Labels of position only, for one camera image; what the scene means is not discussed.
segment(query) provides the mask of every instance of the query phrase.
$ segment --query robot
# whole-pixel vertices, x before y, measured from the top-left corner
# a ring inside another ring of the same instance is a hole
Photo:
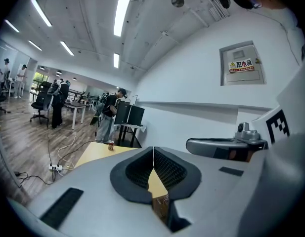
[[[234,138],[190,139],[190,154],[148,147],[79,166],[28,206],[10,200],[40,236],[261,236],[303,201],[305,189],[305,59],[277,97],[279,106]],[[223,150],[254,150],[250,162]],[[155,169],[169,193],[164,224],[152,210],[148,178]]]

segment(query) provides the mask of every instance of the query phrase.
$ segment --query computer monitor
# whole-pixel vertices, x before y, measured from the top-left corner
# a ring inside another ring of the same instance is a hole
[[[131,112],[128,117],[127,124],[133,124],[141,126],[141,121],[143,117],[144,109],[137,107],[137,106],[131,106]]]
[[[118,105],[114,124],[126,124],[130,109],[131,106],[128,103],[120,102]]]

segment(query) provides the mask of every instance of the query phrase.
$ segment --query yellow table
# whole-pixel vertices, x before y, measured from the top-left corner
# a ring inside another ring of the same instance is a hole
[[[78,160],[78,163],[75,165],[75,167],[78,167],[84,163],[87,163],[92,160],[97,160],[109,156],[113,156],[116,154],[120,154],[126,151],[133,150],[134,148],[125,148],[125,147],[119,147],[114,146],[113,151],[108,150],[108,145],[97,143],[97,142],[91,142],[87,149],[84,151],[84,153],[81,155],[80,159]],[[149,192],[152,193],[153,198],[158,198],[161,196],[165,196],[168,194],[168,191],[163,186],[160,178],[158,177],[157,173],[153,169],[150,177],[149,177]]]

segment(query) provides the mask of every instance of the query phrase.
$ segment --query ceiling light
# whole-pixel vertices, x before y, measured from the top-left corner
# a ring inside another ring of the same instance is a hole
[[[114,53],[114,67],[118,68],[119,66],[119,54]]]
[[[114,35],[116,36],[120,37],[122,35],[124,19],[129,2],[130,0],[118,0],[114,25]]]
[[[37,10],[37,12],[39,13],[40,17],[43,18],[44,22],[51,27],[52,24],[49,22],[49,20],[47,19],[47,17],[45,16],[45,14],[43,13],[43,11],[41,10],[39,4],[37,3],[36,0],[32,0],[32,4],[34,5],[35,9]]]
[[[68,51],[69,54],[71,54],[72,56],[74,56],[73,52],[71,52],[71,50],[68,48],[68,46],[64,43],[64,41],[60,41],[61,45],[63,45],[63,47],[65,48],[65,50]]]
[[[10,47],[9,45],[5,45],[6,47],[8,47],[9,49],[15,50],[14,48]]]
[[[42,49],[40,47],[38,47],[35,43],[33,43],[31,40],[28,41],[31,45],[33,45],[35,48],[39,49],[40,51],[42,51]]]
[[[14,27],[7,19],[5,19],[5,22],[6,22],[11,28],[13,28],[17,33],[19,33],[19,30],[17,30],[16,27]]]

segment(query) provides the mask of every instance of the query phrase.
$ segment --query wooden table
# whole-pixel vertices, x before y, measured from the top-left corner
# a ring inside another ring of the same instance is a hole
[[[1,155],[1,159],[3,161],[3,164],[4,166],[6,167],[7,171],[9,172],[9,174],[11,175],[11,177],[13,178],[15,184],[20,188],[21,187],[21,184],[20,182],[18,181],[17,177],[15,176],[14,174],[14,171],[12,170],[11,166],[9,165],[9,162],[6,158],[6,151],[5,151],[5,148],[3,146],[3,143],[2,143],[2,139],[0,137],[0,155]]]
[[[80,159],[78,160],[78,163],[75,165],[75,167],[78,167],[84,163],[87,163],[92,160],[97,160],[113,155],[117,155],[126,151],[133,150],[134,148],[125,148],[125,147],[119,147],[114,146],[113,151],[108,150],[108,145],[97,143],[97,142],[91,142],[87,149],[84,151],[84,153],[81,155]],[[161,196],[165,196],[168,194],[168,191],[162,184],[161,180],[159,179],[156,171],[153,169],[150,177],[149,177],[149,189],[148,191],[152,193],[153,198],[158,198]]]
[[[74,129],[74,127],[75,127],[75,118],[77,116],[77,109],[83,109],[82,110],[82,118],[81,118],[81,124],[83,124],[83,119],[84,119],[84,113],[85,113],[86,105],[80,104],[78,102],[65,103],[64,105],[66,107],[74,109],[73,120],[72,120],[72,129]]]

